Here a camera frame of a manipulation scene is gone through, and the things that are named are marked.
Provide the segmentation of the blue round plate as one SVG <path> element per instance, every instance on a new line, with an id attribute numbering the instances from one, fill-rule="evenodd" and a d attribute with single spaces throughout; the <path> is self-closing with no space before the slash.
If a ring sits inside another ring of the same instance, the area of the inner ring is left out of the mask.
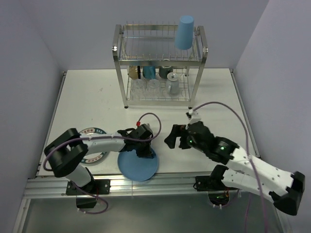
<path id="1" fill-rule="evenodd" d="M 117 163 L 121 174 L 136 182 L 143 182 L 153 177 L 158 170 L 159 159 L 153 149 L 151 152 L 153 158 L 139 158 L 134 150 L 120 152 Z"/>

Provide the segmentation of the clear glass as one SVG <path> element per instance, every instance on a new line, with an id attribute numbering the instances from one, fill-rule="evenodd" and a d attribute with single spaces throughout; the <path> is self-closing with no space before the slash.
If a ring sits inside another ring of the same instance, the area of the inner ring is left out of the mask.
<path id="1" fill-rule="evenodd" d="M 157 79 L 151 79 L 147 83 L 147 96 L 152 99 L 158 99 L 160 96 L 161 84 Z"/>
<path id="2" fill-rule="evenodd" d="M 145 82 L 142 79 L 133 80 L 131 84 L 131 99 L 143 100 L 145 98 Z"/>

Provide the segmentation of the light grey mug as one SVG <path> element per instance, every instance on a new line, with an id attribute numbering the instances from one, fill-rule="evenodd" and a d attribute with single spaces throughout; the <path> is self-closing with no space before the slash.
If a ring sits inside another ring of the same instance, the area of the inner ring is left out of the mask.
<path id="1" fill-rule="evenodd" d="M 167 75 L 166 90 L 171 96 L 179 94 L 179 76 L 176 73 L 170 72 Z"/>

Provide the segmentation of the white plate teal rim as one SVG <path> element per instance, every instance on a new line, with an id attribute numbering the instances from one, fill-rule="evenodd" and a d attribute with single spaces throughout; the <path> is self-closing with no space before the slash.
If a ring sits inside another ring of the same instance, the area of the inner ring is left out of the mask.
<path id="1" fill-rule="evenodd" d="M 91 136 L 99 136 L 99 135 L 106 134 L 106 131 L 104 131 L 103 129 L 100 129 L 100 128 L 96 128 L 96 127 L 89 127 L 89 128 L 85 128 L 85 129 L 81 130 L 79 133 L 82 135 L 89 134 Z M 101 152 L 101 153 L 86 155 L 82 159 L 81 164 L 83 164 L 85 166 L 94 166 L 94 165 L 99 164 L 102 161 L 104 161 L 107 158 L 108 154 L 109 154 L 109 152 L 105 151 L 105 152 Z"/>

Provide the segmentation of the dark green mug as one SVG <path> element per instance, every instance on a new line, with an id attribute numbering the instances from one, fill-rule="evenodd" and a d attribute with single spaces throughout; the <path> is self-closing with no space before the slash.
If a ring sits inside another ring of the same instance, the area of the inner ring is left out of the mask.
<path id="1" fill-rule="evenodd" d="M 160 66 L 158 74 L 159 74 L 160 78 L 167 79 L 167 75 L 171 72 L 173 72 L 172 66 Z"/>

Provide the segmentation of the blue flower mug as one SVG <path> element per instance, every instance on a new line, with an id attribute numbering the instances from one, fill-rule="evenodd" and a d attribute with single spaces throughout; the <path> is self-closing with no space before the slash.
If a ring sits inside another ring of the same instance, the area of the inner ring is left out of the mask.
<path id="1" fill-rule="evenodd" d="M 143 67 L 143 77 L 145 79 L 151 80 L 156 78 L 156 68 L 155 66 L 144 66 Z"/>

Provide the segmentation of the black bowl tan outside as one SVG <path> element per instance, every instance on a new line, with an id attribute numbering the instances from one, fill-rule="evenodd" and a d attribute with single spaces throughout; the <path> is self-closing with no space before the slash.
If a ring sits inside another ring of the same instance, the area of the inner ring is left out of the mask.
<path id="1" fill-rule="evenodd" d="M 140 79 L 140 77 L 141 77 L 140 66 L 129 66 L 128 76 L 132 80 Z"/>

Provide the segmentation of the blue plastic tumbler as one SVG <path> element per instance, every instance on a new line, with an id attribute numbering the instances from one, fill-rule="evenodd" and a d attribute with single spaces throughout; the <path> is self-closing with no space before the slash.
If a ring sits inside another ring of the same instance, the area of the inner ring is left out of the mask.
<path id="1" fill-rule="evenodd" d="M 175 35 L 174 45 L 180 50 L 188 50 L 192 47 L 194 18 L 181 16 Z"/>

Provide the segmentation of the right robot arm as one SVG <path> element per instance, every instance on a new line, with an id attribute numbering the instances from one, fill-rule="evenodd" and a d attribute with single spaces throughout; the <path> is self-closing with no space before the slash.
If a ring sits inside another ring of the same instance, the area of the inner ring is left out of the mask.
<path id="1" fill-rule="evenodd" d="M 297 215 L 305 189 L 305 175 L 301 172 L 284 171 L 247 155 L 237 143 L 214 136 L 201 121 L 174 124 L 164 142 L 173 149 L 178 138 L 181 149 L 194 148 L 217 164 L 210 175 L 195 179 L 197 191 L 242 189 L 262 195 L 285 214 Z"/>

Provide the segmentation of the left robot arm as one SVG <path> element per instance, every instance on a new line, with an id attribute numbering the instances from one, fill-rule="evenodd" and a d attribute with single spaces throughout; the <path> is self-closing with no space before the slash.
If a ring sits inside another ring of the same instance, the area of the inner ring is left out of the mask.
<path id="1" fill-rule="evenodd" d="M 46 159 L 43 168 L 53 172 L 57 178 L 67 178 L 71 187 L 89 194 L 96 190 L 96 184 L 89 169 L 81 165 L 85 156 L 100 152 L 134 150 L 137 157 L 153 158 L 151 141 L 154 138 L 148 124 L 97 137 L 83 135 L 75 128 L 70 128 L 45 147 Z"/>

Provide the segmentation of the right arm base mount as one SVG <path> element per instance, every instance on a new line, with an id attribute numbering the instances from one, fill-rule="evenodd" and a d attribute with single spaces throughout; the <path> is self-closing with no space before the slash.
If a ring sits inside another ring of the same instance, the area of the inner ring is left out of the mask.
<path id="1" fill-rule="evenodd" d="M 192 187 L 197 192 L 207 192 L 208 199 L 212 204 L 220 206 L 229 202 L 228 188 L 210 176 L 196 176 Z"/>

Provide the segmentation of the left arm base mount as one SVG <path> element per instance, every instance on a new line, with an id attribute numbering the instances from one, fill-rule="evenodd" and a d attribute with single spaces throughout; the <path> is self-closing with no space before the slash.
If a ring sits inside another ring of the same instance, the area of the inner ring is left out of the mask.
<path id="1" fill-rule="evenodd" d="M 76 207 L 79 211 L 86 214 L 101 214 L 107 211 L 109 205 L 100 195 L 108 195 L 110 192 L 110 180 L 98 179 L 92 180 L 89 184 L 78 187 L 74 182 L 69 181 L 66 188 L 66 196 L 76 197 Z M 104 203 L 105 208 L 101 211 L 91 212 L 96 204 Z"/>

